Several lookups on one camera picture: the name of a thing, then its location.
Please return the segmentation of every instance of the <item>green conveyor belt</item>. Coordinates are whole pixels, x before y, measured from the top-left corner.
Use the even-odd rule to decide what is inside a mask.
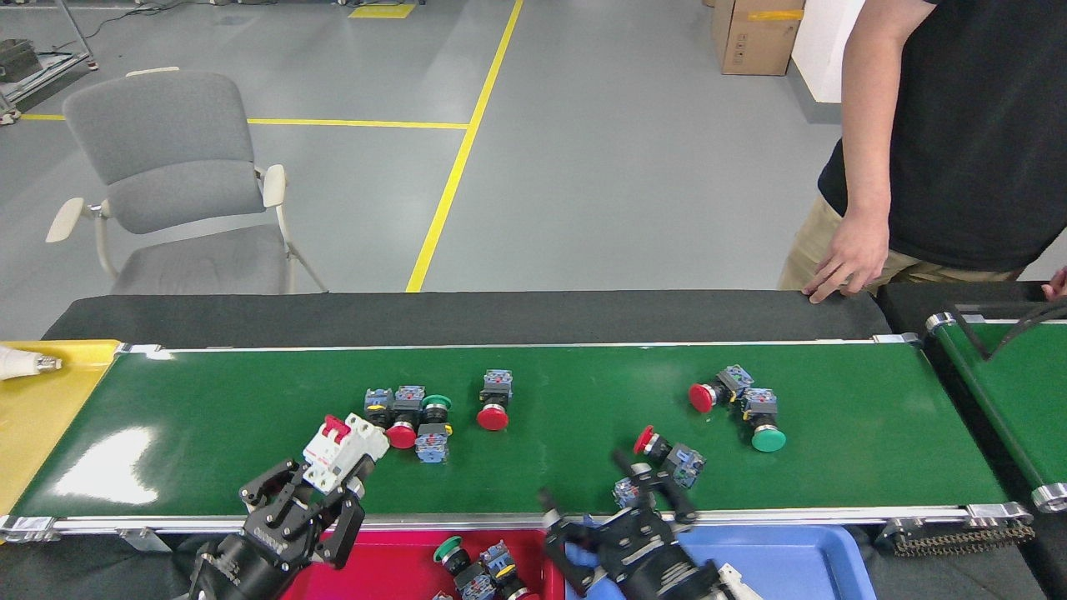
[[[991,349],[1010,325],[971,327]],[[1038,325],[989,361],[958,326],[935,335],[1030,484],[1067,481],[1067,326]]]
[[[778,395],[781,451],[753,449],[724,407],[688,405],[690,383],[733,363]],[[503,431],[475,422],[487,368],[514,373]],[[702,510],[1006,500],[906,344],[388,348],[121,356],[14,514],[240,515],[239,486],[299,458],[323,414],[401,384],[452,398],[451,456],[391,449],[367,481],[372,515],[537,512],[542,486],[568,511],[610,512],[609,452],[648,424],[706,458]]]

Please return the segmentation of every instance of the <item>metal stand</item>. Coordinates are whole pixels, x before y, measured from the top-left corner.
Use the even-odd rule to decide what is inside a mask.
[[[70,23],[70,28],[74,29],[75,35],[78,36],[77,42],[81,44],[81,51],[58,57],[57,60],[44,65],[44,70],[31,75],[18,83],[0,84],[0,125],[11,125],[21,116],[21,113],[15,108],[15,104],[18,100],[51,83],[76,64],[84,61],[90,70],[99,68],[96,64],[96,58],[93,57],[93,51],[89,48],[89,42],[85,41],[81,29],[78,28],[78,23],[74,20],[74,16],[70,15],[70,10],[67,7],[66,2],[64,0],[55,0],[55,6],[66,17],[67,22]]]

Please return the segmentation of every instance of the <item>hand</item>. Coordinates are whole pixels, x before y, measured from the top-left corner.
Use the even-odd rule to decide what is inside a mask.
[[[1045,293],[1045,299],[1049,302],[1067,298],[1067,267],[1056,271],[1049,283],[1041,286],[1041,291]]]
[[[803,286],[803,294],[817,304],[841,288],[853,296],[881,274],[889,257],[889,221],[878,217],[845,214],[830,239],[826,257],[815,267],[815,277]]]

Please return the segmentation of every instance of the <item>chair backrest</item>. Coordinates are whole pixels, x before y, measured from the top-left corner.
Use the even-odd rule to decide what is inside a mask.
[[[73,94],[63,113],[112,215],[133,233],[264,210],[240,92],[221,75],[105,81]]]

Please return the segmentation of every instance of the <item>white cable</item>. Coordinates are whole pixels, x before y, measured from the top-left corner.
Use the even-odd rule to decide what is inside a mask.
[[[63,361],[41,352],[0,346],[0,380],[26,377],[63,368]]]

